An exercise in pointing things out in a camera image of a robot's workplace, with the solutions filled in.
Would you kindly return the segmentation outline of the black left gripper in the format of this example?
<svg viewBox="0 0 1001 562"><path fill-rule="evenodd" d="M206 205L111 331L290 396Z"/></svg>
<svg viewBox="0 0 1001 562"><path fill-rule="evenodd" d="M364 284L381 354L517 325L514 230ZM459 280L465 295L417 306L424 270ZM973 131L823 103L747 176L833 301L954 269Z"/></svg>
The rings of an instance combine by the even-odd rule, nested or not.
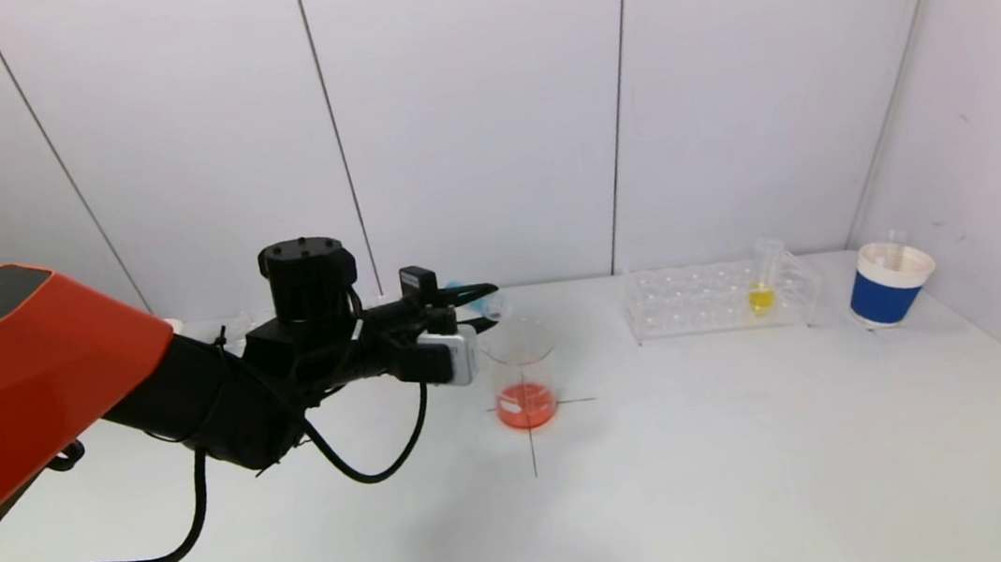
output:
<svg viewBox="0 0 1001 562"><path fill-rule="evenodd" d="M492 283L438 288L432 271L405 266L398 271L400 297L366 310L366 330L373 337L390 338L394 343L417 341L421 334L450 335L458 328L476 334L494 326L492 318L458 320L452 307L465 306L498 292Z"/></svg>

